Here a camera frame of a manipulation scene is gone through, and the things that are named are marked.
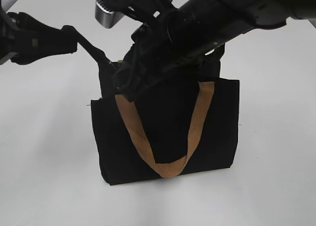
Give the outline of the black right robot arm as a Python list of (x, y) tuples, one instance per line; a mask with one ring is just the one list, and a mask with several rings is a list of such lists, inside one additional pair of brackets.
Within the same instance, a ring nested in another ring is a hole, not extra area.
[(207, 52), (253, 29), (273, 30), (288, 18), (312, 20), (316, 0), (105, 0), (115, 12), (139, 20), (130, 61), (113, 75), (120, 93), (133, 101)]

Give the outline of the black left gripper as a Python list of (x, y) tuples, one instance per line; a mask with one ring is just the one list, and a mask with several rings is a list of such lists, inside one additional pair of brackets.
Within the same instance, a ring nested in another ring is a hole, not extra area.
[(56, 29), (24, 12), (4, 14), (4, 61), (27, 65), (39, 59), (74, 53), (79, 43), (99, 67), (111, 67), (105, 53), (92, 45), (73, 26)]

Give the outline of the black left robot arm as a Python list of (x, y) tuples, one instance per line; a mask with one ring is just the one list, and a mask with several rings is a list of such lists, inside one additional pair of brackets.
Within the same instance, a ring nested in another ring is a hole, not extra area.
[(98, 63), (113, 67), (105, 53), (93, 46), (73, 26), (61, 29), (45, 25), (24, 12), (0, 9), (0, 63), (28, 65), (37, 60), (75, 53), (81, 45)]

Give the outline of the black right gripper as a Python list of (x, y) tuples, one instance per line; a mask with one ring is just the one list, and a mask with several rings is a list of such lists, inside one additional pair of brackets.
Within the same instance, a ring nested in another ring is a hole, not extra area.
[(169, 78), (195, 73), (207, 51), (207, 36), (195, 24), (142, 25), (132, 39), (132, 47), (113, 75), (119, 93), (129, 102)]

